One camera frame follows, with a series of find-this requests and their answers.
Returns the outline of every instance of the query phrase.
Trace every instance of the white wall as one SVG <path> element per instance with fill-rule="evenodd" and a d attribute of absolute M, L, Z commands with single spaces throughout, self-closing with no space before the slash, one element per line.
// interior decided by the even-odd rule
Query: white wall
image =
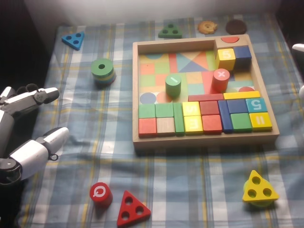
<path fill-rule="evenodd" d="M 275 11 L 280 0 L 25 0 L 47 49 L 56 28 L 68 25 L 207 17 Z"/>

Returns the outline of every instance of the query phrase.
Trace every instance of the blue circle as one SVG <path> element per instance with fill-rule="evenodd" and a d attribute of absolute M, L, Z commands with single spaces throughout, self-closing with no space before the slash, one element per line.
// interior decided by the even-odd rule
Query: blue circle
<path fill-rule="evenodd" d="M 162 57 L 163 54 L 149 54 L 149 55 L 146 55 L 147 58 L 149 59 L 158 59 L 160 57 Z"/>
<path fill-rule="evenodd" d="M 153 93 L 144 93 L 141 95 L 140 101 L 142 104 L 154 104 L 156 96 Z"/>

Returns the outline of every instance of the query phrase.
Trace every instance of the wooden frame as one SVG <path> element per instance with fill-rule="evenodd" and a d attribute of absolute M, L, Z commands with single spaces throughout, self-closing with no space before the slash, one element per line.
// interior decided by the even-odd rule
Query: wooden frame
<path fill-rule="evenodd" d="M 237 43 L 225 43 L 221 37 L 187 38 L 177 40 L 159 40 L 133 43 L 133 143 L 135 149 L 153 149 L 168 147 L 192 147 L 208 145 L 255 144 L 273 142 L 279 135 L 275 115 L 272 110 L 264 81 L 257 64 L 257 59 L 249 35 L 239 35 Z M 204 51 L 248 45 L 252 55 L 250 73 L 255 89 L 264 98 L 273 125 L 271 132 L 233 133 L 221 135 L 171 136 L 141 139 L 138 137 L 138 103 L 139 103 L 139 55 L 153 53 L 170 53 L 183 51 Z"/>

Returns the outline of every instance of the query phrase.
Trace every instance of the table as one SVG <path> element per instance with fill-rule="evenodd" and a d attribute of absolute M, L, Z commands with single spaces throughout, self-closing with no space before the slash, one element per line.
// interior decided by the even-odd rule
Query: table
<path fill-rule="evenodd" d="M 242 19 L 254 46 L 280 133 L 275 144 L 222 146 L 156 151 L 137 156 L 132 143 L 132 43 L 156 40 L 170 21 L 184 38 L 203 37 L 202 18 L 60 27 L 46 87 L 60 98 L 40 109 L 34 136 L 56 126 L 70 138 L 45 170 L 29 179 L 19 224 L 31 228 L 113 228 L 121 199 L 130 191 L 152 211 L 137 227 L 268 228 L 303 227 L 304 124 L 298 91 L 303 82 L 276 19 L 271 14 L 203 18 L 219 24 L 215 35 L 227 35 L 225 24 Z M 85 31 L 80 51 L 61 36 Z M 97 58 L 113 60 L 116 81 L 94 87 L 90 66 Z M 242 202 L 243 184 L 252 170 L 270 181 L 280 195 L 275 206 L 253 209 Z M 108 210 L 94 207 L 89 189 L 109 184 Z"/>

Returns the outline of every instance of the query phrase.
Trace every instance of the green disc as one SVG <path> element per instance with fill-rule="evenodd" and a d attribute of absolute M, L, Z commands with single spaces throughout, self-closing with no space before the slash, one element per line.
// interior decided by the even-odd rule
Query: green disc
<path fill-rule="evenodd" d="M 113 63 L 107 58 L 97 59 L 91 64 L 91 71 L 96 79 L 104 79 L 113 73 Z"/>
<path fill-rule="evenodd" d="M 248 181 L 245 182 L 245 184 L 243 186 L 243 191 L 245 191 L 247 184 L 248 184 Z M 253 206 L 256 206 L 256 207 L 264 208 L 264 207 L 268 207 L 273 202 L 274 202 L 273 200 L 266 200 L 266 201 L 261 201 L 261 202 L 250 202 L 250 204 L 252 204 Z"/>
<path fill-rule="evenodd" d="M 179 75 L 168 75 L 166 77 L 166 93 L 168 96 L 175 98 L 181 93 L 181 77 Z"/>

